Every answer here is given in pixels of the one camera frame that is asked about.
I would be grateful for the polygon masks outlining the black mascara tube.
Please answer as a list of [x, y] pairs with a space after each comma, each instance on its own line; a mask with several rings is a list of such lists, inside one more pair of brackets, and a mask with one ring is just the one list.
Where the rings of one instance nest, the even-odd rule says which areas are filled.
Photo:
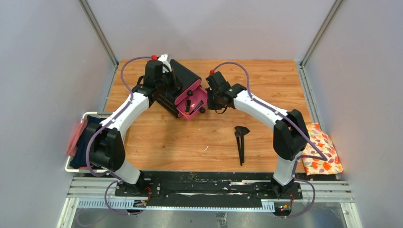
[[204, 102], [203, 102], [203, 101], [200, 101], [200, 102], [195, 106], [195, 108], [191, 111], [191, 114], [194, 113], [194, 112], [196, 112], [199, 108], [201, 108], [201, 107], [203, 106], [203, 104], [204, 104]]

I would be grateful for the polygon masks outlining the black fan makeup brush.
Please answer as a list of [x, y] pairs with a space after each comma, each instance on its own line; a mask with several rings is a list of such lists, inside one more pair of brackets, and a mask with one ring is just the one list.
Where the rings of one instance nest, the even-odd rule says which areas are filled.
[[236, 126], [234, 129], [235, 129], [235, 131], [237, 131], [237, 132], [240, 134], [240, 136], [241, 136], [242, 161], [243, 161], [243, 164], [244, 164], [244, 162], [245, 162], [245, 142], [244, 142], [244, 136], [247, 135], [247, 134], [250, 132], [250, 130], [249, 130], [247, 127], [244, 127], [244, 126]]

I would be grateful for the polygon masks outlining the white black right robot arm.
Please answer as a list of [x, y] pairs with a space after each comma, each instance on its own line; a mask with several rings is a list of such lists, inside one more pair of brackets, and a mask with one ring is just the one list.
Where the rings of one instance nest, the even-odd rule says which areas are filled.
[[297, 157], [307, 145], [309, 135], [302, 113], [294, 109], [287, 111], [255, 97], [246, 87], [230, 85], [221, 72], [211, 73], [206, 81], [209, 85], [208, 109], [232, 108], [245, 112], [265, 124], [273, 131], [273, 148], [278, 156], [276, 170], [271, 178], [271, 191], [277, 198], [290, 193], [294, 183], [293, 172]]

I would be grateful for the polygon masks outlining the black gold lipstick case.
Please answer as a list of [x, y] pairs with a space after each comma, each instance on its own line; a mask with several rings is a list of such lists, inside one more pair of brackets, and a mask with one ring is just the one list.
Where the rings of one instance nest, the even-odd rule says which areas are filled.
[[189, 114], [189, 113], [190, 113], [191, 104], [192, 104], [192, 101], [191, 101], [191, 100], [187, 100], [187, 101], [186, 101], [186, 106], [185, 106], [184, 114]]

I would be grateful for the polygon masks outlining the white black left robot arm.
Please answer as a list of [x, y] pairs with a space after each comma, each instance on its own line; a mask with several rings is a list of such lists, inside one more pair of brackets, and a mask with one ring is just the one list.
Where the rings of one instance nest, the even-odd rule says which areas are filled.
[[125, 102], [101, 123], [86, 127], [86, 165], [90, 173], [101, 177], [92, 166], [103, 168], [105, 174], [127, 183], [132, 195], [141, 196], [146, 186], [141, 180], [144, 174], [126, 159], [123, 135], [160, 93], [181, 87], [170, 60], [148, 57], [144, 75], [139, 77], [135, 87], [127, 87], [129, 96]]

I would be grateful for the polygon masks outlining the pink top drawer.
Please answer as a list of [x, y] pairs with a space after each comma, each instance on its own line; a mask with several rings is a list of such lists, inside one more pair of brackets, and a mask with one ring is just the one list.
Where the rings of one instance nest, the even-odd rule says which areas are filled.
[[196, 88], [198, 88], [201, 85], [201, 81], [201, 79], [197, 79], [189, 87], [185, 88], [185, 90], [176, 97], [174, 105], [178, 105], [183, 99], [185, 99], [188, 96], [188, 91], [194, 91]]

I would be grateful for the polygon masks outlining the black drawer organizer box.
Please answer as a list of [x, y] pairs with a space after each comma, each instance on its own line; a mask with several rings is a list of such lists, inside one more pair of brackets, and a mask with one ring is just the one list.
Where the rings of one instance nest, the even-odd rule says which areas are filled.
[[170, 68], [174, 70], [176, 76], [181, 82], [181, 90], [161, 92], [156, 101], [173, 116], [178, 118], [178, 111], [176, 110], [177, 105], [174, 105], [176, 97], [183, 92], [185, 88], [189, 87], [197, 79], [201, 78], [175, 59], [170, 60]]

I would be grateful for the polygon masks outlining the pink drawer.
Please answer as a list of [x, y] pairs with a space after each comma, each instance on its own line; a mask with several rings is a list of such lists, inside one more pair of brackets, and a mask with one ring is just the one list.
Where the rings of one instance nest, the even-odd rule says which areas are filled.
[[185, 88], [185, 90], [176, 97], [174, 105], [178, 105], [183, 99], [185, 99], [188, 96], [188, 91], [194, 91], [196, 88], [198, 88], [201, 85], [201, 81], [201, 79], [197, 79], [189, 87]]
[[[204, 104], [202, 107], [204, 107], [206, 109], [206, 105], [207, 105], [207, 92], [200, 86], [198, 88], [196, 88], [193, 91], [193, 96], [189, 97], [187, 96], [185, 99], [183, 99], [177, 106], [176, 106], [176, 110], [178, 111], [177, 117], [181, 118], [184, 117], [185, 119], [187, 119], [188, 121], [191, 120], [192, 118], [194, 118], [197, 114], [200, 114], [199, 109], [191, 114], [191, 111], [195, 108], [195, 106], [200, 102], [203, 101]], [[187, 100], [191, 100], [192, 104], [191, 104], [191, 108], [190, 108], [190, 113], [189, 114], [184, 114], [184, 110], [185, 110], [185, 106], [186, 106], [186, 101]]]

